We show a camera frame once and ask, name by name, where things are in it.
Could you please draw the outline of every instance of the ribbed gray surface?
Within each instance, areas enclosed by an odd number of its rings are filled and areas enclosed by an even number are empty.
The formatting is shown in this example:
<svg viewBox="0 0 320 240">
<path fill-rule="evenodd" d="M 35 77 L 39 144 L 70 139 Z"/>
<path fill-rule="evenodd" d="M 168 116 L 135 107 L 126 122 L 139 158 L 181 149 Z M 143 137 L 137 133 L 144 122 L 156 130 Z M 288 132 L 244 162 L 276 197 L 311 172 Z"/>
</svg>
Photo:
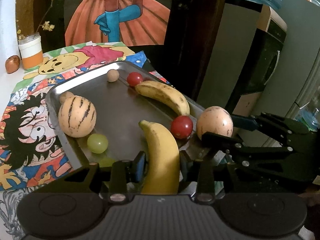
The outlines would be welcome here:
<svg viewBox="0 0 320 240">
<path fill-rule="evenodd" d="M 27 236 L 26 240 L 38 238 Z M 210 206 L 188 196 L 142 196 L 112 207 L 93 230 L 74 240 L 253 240 L 226 226 Z M 282 240 L 301 240 L 297 235 Z"/>
</svg>

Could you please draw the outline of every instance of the orange dress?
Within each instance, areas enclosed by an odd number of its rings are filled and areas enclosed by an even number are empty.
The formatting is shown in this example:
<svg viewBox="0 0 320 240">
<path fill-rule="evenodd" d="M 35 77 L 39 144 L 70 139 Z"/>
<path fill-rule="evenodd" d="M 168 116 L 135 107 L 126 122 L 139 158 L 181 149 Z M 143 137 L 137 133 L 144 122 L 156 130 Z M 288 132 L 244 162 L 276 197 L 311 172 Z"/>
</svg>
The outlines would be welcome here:
<svg viewBox="0 0 320 240">
<path fill-rule="evenodd" d="M 132 0 L 119 0 L 119 10 L 132 4 Z M 92 41 L 108 42 L 94 24 L 105 12 L 105 0 L 83 0 L 73 14 L 65 33 L 66 45 Z M 121 22 L 120 41 L 126 46 L 164 44 L 170 10 L 156 0 L 142 0 L 142 15 L 134 20 Z"/>
</svg>

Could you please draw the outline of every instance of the brown egg-shaped object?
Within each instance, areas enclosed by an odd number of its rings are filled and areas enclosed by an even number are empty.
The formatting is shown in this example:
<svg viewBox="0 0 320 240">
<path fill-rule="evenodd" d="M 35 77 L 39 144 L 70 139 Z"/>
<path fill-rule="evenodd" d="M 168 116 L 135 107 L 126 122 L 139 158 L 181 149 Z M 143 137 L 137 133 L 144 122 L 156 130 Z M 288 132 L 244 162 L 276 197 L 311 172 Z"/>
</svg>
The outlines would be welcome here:
<svg viewBox="0 0 320 240">
<path fill-rule="evenodd" d="M 73 97 L 73 96 L 74 96 L 74 94 L 69 91 L 63 92 L 59 97 L 60 103 L 63 104 L 67 98 Z"/>
<path fill-rule="evenodd" d="M 17 55 L 9 57 L 5 61 L 5 70 L 8 74 L 11 74 L 13 72 L 16 72 L 20 66 L 20 58 Z"/>
<path fill-rule="evenodd" d="M 119 71 L 116 69 L 110 69 L 107 73 L 107 80 L 108 82 L 115 82 L 119 78 Z"/>
<path fill-rule="evenodd" d="M 58 120 L 61 130 L 74 138 L 87 136 L 96 124 L 96 109 L 88 99 L 73 96 L 61 105 Z"/>
<path fill-rule="evenodd" d="M 231 137 L 233 121 L 230 114 L 219 106 L 211 106 L 204 110 L 197 120 L 196 132 L 199 139 L 205 132 Z"/>
</svg>

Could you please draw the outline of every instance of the painting of woman in dress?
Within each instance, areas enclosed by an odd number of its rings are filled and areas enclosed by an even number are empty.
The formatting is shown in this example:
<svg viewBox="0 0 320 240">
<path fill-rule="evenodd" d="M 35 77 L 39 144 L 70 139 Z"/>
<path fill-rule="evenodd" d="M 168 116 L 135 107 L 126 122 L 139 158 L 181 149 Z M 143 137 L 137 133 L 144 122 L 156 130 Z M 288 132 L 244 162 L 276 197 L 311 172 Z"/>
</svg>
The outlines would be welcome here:
<svg viewBox="0 0 320 240">
<path fill-rule="evenodd" d="M 169 8 L 156 0 L 82 0 L 68 23 L 66 45 L 87 41 L 163 44 L 169 14 Z"/>
</svg>

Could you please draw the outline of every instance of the metal tray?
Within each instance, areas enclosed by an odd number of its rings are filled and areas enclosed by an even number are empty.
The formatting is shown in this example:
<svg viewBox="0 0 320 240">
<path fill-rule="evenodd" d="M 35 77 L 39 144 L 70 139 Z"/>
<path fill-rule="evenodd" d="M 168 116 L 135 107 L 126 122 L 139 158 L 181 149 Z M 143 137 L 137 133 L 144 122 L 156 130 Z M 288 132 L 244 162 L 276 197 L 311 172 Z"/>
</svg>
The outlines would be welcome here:
<svg viewBox="0 0 320 240">
<path fill-rule="evenodd" d="M 107 72 L 117 69 L 120 77 L 116 82 L 107 81 Z M 171 121 L 177 114 L 168 106 L 138 94 L 126 82 L 130 72 L 139 72 L 144 79 L 161 82 L 145 70 L 126 61 L 110 63 L 54 86 L 46 96 L 50 119 L 56 129 L 62 147 L 74 169 L 88 162 L 100 162 L 108 156 L 116 160 L 133 160 L 139 151 L 148 152 L 148 145 L 138 126 L 141 120 L 159 122 L 170 129 Z M 91 101 L 97 111 L 97 122 L 92 133 L 102 133 L 109 140 L 108 149 L 102 154 L 91 153 L 86 146 L 87 137 L 71 138 L 59 127 L 59 97 L 65 91 L 82 96 Z M 196 119 L 204 110 L 187 98 L 190 115 L 196 127 Z M 177 140 L 179 149 L 186 150 L 192 159 L 201 158 L 208 149 L 202 148 L 200 140 L 193 132 L 189 140 Z"/>
</svg>

